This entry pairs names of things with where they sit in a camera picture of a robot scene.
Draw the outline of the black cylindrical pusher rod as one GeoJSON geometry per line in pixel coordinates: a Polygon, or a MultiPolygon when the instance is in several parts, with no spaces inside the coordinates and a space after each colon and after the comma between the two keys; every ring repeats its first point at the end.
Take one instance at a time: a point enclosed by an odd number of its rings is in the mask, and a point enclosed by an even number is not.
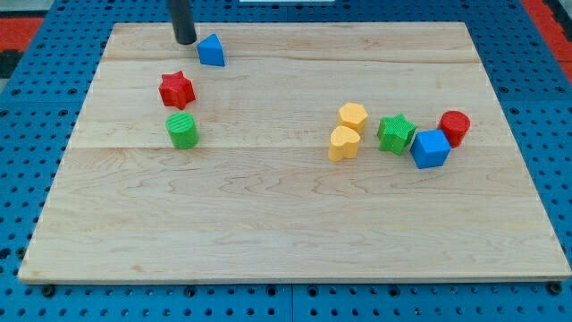
{"type": "Polygon", "coordinates": [[[191,45],[197,40],[190,0],[167,0],[173,33],[181,45],[191,45]]]}

